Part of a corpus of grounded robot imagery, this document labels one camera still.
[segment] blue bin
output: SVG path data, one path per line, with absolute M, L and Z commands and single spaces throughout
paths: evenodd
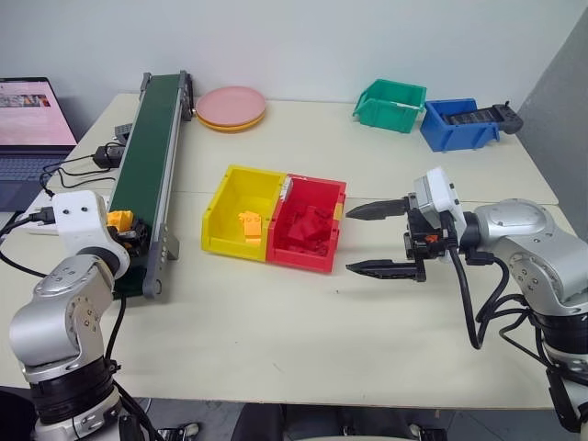
M 426 101 L 426 115 L 421 125 L 421 133 L 434 152 L 451 150 L 479 149 L 490 140 L 500 140 L 498 124 L 481 122 L 475 124 L 447 124 L 443 115 L 477 110 L 473 98 Z

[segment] pink plate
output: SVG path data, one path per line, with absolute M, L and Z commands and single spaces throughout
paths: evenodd
M 241 126 L 266 110 L 266 99 L 250 87 L 233 85 L 208 92 L 196 104 L 196 113 L 216 126 Z

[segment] laptop keyboard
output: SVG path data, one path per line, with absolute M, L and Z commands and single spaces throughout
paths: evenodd
M 55 158 L 0 158 L 0 181 L 38 181 L 43 167 L 56 162 Z

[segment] green bin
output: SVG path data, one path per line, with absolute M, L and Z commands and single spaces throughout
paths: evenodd
M 409 133 L 425 96 L 426 87 L 379 79 L 361 94 L 353 115 L 367 126 Z

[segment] stack of plates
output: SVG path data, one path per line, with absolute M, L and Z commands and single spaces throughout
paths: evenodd
M 198 120 L 219 131 L 248 129 L 265 114 L 266 99 L 256 90 L 238 85 L 208 92 L 196 104 Z

